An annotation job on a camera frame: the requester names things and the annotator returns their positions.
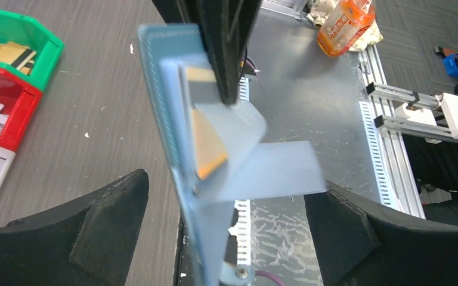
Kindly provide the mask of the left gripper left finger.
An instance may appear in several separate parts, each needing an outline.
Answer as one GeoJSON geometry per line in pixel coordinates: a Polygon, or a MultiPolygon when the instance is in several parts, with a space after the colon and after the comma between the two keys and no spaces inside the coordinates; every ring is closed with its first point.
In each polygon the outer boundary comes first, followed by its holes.
{"type": "Polygon", "coordinates": [[[148,190],[138,169],[0,227],[0,285],[125,285],[148,190]]]}

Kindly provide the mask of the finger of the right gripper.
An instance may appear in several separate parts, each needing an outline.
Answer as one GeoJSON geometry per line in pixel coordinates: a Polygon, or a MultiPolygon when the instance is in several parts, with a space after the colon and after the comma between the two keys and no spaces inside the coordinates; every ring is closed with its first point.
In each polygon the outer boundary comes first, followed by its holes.
{"type": "Polygon", "coordinates": [[[256,0],[153,0],[165,23],[199,26],[221,101],[233,105],[249,37],[262,2],[256,0]]]}

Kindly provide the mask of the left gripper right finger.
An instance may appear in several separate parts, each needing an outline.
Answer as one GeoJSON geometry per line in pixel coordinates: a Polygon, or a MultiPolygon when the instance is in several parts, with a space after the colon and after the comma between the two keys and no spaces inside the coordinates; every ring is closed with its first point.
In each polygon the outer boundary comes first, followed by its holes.
{"type": "Polygon", "coordinates": [[[304,201],[325,285],[458,285],[458,223],[405,214],[333,182],[304,201]]]}

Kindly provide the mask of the blue leather card holder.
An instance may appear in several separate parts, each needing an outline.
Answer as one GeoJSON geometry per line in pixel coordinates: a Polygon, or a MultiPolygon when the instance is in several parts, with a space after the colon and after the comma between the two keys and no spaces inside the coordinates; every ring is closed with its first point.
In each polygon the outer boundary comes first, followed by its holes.
{"type": "Polygon", "coordinates": [[[187,228],[196,285],[248,285],[249,265],[225,261],[236,201],[326,191],[312,143],[264,143],[248,101],[225,105],[195,24],[142,25],[148,93],[187,228]]]}

